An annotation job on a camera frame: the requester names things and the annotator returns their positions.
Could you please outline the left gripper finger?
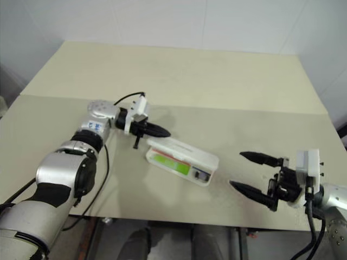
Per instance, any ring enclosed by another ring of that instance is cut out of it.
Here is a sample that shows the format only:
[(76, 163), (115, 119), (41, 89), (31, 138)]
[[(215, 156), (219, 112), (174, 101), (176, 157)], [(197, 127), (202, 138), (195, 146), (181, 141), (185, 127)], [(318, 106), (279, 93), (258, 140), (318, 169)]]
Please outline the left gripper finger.
[(147, 130), (147, 135), (156, 138), (167, 138), (171, 136), (171, 133), (165, 129), (162, 130)]
[(159, 125), (155, 125), (153, 123), (147, 123), (146, 133), (147, 134), (170, 134), (170, 132), (167, 129)]

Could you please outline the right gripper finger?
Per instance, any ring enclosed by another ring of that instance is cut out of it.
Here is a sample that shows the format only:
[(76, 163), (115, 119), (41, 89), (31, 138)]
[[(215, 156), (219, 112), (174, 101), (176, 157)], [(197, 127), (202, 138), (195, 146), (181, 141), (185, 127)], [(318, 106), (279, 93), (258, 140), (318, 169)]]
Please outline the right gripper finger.
[(229, 181), (229, 184), (245, 197), (268, 207), (271, 211), (277, 210), (278, 199), (262, 193), (260, 189), (232, 180)]
[(246, 151), (240, 152), (240, 155), (259, 165), (265, 164), (268, 166), (281, 166), (280, 158), (275, 158), (264, 153)]

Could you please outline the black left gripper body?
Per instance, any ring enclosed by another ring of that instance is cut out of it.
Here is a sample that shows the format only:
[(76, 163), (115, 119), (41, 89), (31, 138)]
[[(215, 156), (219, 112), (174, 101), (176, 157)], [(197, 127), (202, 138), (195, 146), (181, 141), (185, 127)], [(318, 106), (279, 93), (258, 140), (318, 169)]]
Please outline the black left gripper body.
[(143, 120), (140, 122), (134, 121), (131, 123), (130, 133), (136, 136), (135, 143), (133, 145), (134, 149), (138, 149), (139, 141), (144, 135), (148, 135), (147, 133), (147, 121)]

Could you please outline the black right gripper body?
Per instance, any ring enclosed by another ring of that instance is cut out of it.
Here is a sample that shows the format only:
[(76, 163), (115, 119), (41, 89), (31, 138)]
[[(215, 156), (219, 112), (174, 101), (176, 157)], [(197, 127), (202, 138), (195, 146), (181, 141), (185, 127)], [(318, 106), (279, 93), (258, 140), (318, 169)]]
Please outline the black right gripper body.
[(298, 184), (296, 171), (288, 167), (289, 158), (274, 158), (271, 166), (280, 167), (279, 172), (269, 180), (267, 190), (267, 195), (272, 199), (268, 208), (271, 211), (276, 211), (279, 200), (294, 203), (303, 189)]

